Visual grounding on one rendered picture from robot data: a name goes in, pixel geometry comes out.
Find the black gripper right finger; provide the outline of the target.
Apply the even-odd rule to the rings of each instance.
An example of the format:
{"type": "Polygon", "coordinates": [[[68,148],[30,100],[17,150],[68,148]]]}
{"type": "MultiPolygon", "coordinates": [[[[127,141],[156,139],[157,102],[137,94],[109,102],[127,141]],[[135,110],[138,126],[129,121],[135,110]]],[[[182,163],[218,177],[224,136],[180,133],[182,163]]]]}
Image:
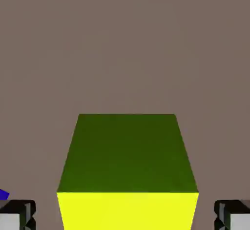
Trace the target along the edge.
{"type": "Polygon", "coordinates": [[[214,230],[250,230],[250,200],[216,200],[214,230]]]}

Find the large yellow box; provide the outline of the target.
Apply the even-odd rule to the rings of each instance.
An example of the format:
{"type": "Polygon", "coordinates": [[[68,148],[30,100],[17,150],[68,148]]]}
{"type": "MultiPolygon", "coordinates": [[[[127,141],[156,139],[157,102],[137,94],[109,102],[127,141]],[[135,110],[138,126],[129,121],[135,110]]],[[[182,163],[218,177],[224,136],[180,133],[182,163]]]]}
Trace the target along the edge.
{"type": "Polygon", "coordinates": [[[199,191],[173,114],[80,114],[57,197],[63,230],[191,230],[199,191]]]}

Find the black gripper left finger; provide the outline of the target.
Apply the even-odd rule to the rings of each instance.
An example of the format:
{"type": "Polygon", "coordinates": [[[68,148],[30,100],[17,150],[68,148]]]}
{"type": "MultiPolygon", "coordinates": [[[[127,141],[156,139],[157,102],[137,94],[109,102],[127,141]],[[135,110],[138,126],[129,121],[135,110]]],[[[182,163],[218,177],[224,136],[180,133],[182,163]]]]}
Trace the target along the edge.
{"type": "Polygon", "coordinates": [[[0,200],[0,230],[36,230],[34,200],[0,200]]]}

